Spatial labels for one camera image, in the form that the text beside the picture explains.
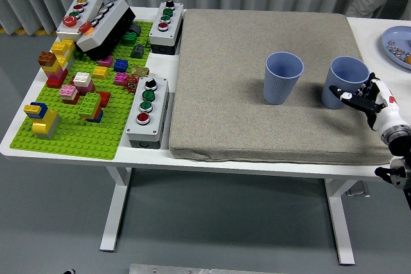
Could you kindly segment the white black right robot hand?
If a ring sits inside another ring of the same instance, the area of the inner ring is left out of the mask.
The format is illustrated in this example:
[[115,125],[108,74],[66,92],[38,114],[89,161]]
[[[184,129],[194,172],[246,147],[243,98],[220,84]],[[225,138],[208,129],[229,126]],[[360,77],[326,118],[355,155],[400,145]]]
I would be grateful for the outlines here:
[[387,128],[405,123],[400,120],[395,97],[374,73],[371,73],[368,80],[354,93],[336,85],[330,85],[329,90],[343,104],[363,112],[369,127],[375,132],[384,132]]

